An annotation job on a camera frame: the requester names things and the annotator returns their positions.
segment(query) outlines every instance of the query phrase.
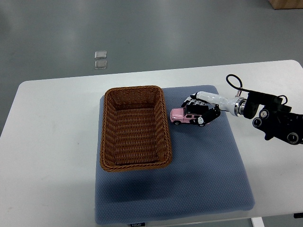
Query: pink toy car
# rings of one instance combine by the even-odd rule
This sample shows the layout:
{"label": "pink toy car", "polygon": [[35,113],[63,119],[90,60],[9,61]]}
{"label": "pink toy car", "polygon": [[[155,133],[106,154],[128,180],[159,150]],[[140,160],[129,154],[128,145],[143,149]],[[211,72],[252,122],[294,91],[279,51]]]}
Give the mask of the pink toy car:
{"label": "pink toy car", "polygon": [[183,108],[172,109],[170,121],[175,125],[180,125],[181,123],[193,124],[191,120],[201,117],[206,111],[208,111],[207,105],[186,105]]}

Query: white table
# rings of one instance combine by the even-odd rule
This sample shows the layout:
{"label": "white table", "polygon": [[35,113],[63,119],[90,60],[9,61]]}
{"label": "white table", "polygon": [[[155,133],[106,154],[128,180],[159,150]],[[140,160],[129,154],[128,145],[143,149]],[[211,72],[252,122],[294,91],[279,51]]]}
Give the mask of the white table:
{"label": "white table", "polygon": [[[233,97],[236,90],[225,81],[230,73],[238,75],[247,89],[287,95],[292,112],[303,114],[303,69],[296,61],[22,83],[0,137],[1,226],[96,226],[99,100],[108,89],[214,85],[220,95]],[[150,222],[149,226],[303,211],[303,145],[276,138],[265,141],[264,133],[252,127],[252,120],[227,115],[256,201],[254,208]]]}

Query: brown woven basket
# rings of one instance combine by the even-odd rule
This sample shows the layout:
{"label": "brown woven basket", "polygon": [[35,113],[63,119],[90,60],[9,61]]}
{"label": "brown woven basket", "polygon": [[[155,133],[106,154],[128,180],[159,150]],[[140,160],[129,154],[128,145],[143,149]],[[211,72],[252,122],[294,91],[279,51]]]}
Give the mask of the brown woven basket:
{"label": "brown woven basket", "polygon": [[117,87],[104,95],[100,164],[108,172],[170,164],[164,94],[157,86]]}

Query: robotic arm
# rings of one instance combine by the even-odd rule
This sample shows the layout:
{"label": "robotic arm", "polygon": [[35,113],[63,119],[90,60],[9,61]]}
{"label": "robotic arm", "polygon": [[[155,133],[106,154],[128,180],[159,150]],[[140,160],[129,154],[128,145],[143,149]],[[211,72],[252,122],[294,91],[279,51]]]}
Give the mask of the robotic arm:
{"label": "robotic arm", "polygon": [[[228,80],[229,77],[235,77],[240,82],[240,87],[235,87]],[[217,94],[199,91],[188,97],[182,107],[197,103],[209,103],[215,105],[209,109],[201,117],[193,119],[193,124],[207,124],[220,116],[220,111],[228,111],[233,116],[243,115],[245,118],[252,119],[259,105],[263,105],[263,109],[259,112],[259,116],[253,119],[252,124],[255,128],[265,133],[265,140],[276,137],[289,144],[303,144],[303,115],[291,113],[291,107],[286,106],[286,96],[275,96],[271,94],[261,93],[257,91],[246,90],[242,88],[242,82],[239,77],[230,74],[226,77],[226,81],[233,88],[238,90],[236,97],[225,98]],[[248,92],[248,98],[240,97],[241,92]]]}

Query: blue foam pad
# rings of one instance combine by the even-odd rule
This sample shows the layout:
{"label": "blue foam pad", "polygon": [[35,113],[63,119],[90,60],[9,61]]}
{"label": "blue foam pad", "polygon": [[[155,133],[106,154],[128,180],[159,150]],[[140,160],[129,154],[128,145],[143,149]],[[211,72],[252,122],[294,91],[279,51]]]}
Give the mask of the blue foam pad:
{"label": "blue foam pad", "polygon": [[[164,88],[167,115],[197,91],[213,86]],[[163,169],[108,173],[99,164],[103,117],[100,100],[95,212],[98,224],[138,223],[250,210],[255,202],[226,113],[205,127],[169,122],[173,159]]]}

